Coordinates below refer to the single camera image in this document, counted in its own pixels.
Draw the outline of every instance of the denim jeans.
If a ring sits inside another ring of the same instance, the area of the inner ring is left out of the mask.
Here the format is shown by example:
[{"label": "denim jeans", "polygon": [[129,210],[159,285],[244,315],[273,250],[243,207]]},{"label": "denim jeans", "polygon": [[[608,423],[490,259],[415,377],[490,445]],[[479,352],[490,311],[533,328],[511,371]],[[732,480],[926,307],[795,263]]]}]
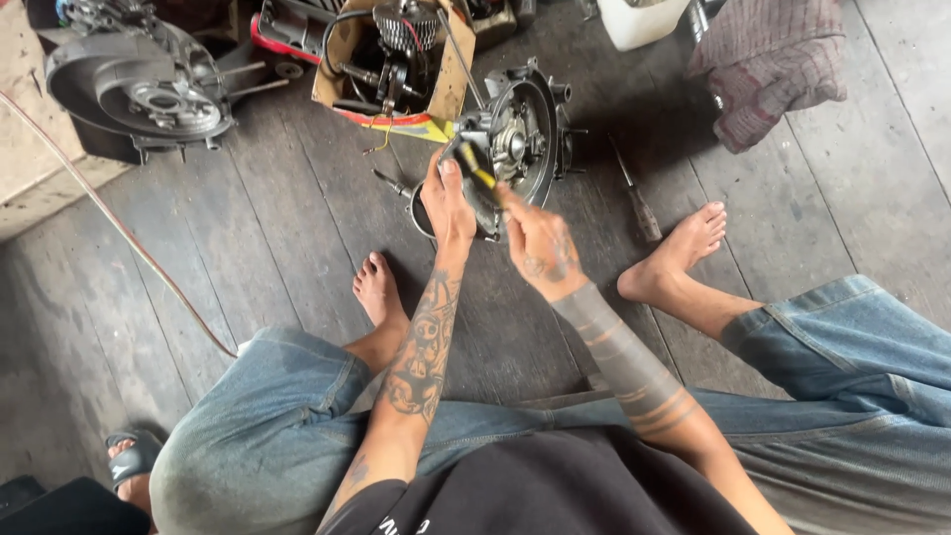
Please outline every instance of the denim jeans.
[{"label": "denim jeans", "polygon": [[[723,338],[794,401],[691,392],[795,530],[951,526],[951,334],[852,276],[752,310]],[[367,413],[345,413],[370,379],[320,338],[260,331],[159,456],[160,532],[312,535],[363,436]],[[418,473],[491,442],[604,424],[627,425],[614,399],[558,410],[442,402]]]}]

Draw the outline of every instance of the slipper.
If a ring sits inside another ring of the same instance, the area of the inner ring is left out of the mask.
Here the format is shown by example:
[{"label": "slipper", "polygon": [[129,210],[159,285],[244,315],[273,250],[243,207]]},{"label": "slipper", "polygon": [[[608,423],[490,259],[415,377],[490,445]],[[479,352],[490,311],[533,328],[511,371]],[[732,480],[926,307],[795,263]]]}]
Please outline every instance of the slipper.
[{"label": "slipper", "polygon": [[119,452],[109,461],[112,472],[112,491],[119,489],[123,481],[132,476],[147,474],[155,466],[155,459],[162,451],[162,443],[155,435],[144,429],[132,429],[109,435],[106,448],[116,446],[123,440],[133,440],[135,444]]}]

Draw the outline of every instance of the tattooed forearm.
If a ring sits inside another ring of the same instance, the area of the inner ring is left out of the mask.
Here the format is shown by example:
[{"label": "tattooed forearm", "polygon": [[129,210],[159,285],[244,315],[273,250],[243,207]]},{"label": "tattooed forearm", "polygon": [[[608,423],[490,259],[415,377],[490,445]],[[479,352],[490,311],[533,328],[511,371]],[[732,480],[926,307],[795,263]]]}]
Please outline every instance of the tattooed forearm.
[{"label": "tattooed forearm", "polygon": [[433,422],[453,338],[460,284],[461,272],[433,271],[377,403],[385,399],[397,412],[421,414],[427,425]]},{"label": "tattooed forearm", "polygon": [[577,329],[641,438],[669,431],[697,408],[693,397],[587,283],[552,307]]}]

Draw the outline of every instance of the rag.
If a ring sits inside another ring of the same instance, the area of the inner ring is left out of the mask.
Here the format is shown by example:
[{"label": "rag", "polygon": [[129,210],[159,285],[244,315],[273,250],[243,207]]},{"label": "rag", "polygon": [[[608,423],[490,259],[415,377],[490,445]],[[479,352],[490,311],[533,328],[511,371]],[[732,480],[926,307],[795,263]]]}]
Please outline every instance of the rag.
[{"label": "rag", "polygon": [[838,0],[728,0],[693,51],[723,101],[713,131],[732,153],[759,143],[787,110],[845,100]]}]

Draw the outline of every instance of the cloth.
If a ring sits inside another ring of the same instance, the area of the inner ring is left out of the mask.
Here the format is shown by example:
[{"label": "cloth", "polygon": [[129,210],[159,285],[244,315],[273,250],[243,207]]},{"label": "cloth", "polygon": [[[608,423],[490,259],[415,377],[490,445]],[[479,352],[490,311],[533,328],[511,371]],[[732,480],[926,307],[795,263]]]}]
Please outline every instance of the cloth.
[{"label": "cloth", "polygon": [[709,23],[687,67],[705,74],[724,104],[713,125],[736,154],[792,109],[845,100],[839,0],[729,0]]},{"label": "cloth", "polygon": [[0,519],[4,535],[146,535],[145,511],[81,477]]},{"label": "cloth", "polygon": [[369,485],[318,535],[756,535],[696,470],[625,427],[489,444],[409,485]]},{"label": "cloth", "polygon": [[[951,525],[951,334],[856,275],[738,317],[724,342],[796,401],[691,393],[794,529]],[[313,535],[363,437],[366,413],[344,413],[369,380],[320,338],[259,332],[156,461],[160,532]],[[443,402],[417,475],[537,431],[626,424],[613,399],[558,410]]]}]

